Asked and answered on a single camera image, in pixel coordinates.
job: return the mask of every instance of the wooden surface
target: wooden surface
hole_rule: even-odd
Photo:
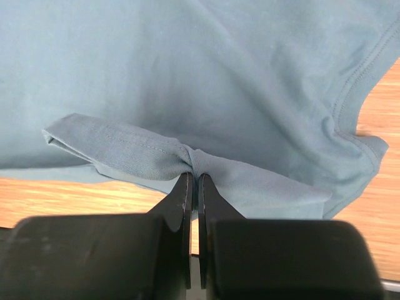
[[[379,175],[362,197],[336,219],[354,224],[364,235],[382,278],[400,280],[400,60],[366,100],[360,134],[382,137],[390,145]],[[13,227],[34,215],[146,212],[163,198],[159,192],[125,182],[67,182],[0,179],[0,226]],[[198,253],[197,223],[192,252]]]

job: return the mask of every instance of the blue-gray fabric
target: blue-gray fabric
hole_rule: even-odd
[[[208,173],[249,218],[331,218],[379,170],[356,123],[399,55],[398,0],[0,0],[0,176]]]

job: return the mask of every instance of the garment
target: garment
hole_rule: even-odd
[[[356,122],[399,17],[398,0],[0,0],[0,176],[167,193],[209,173],[248,218],[331,218],[386,152]]]

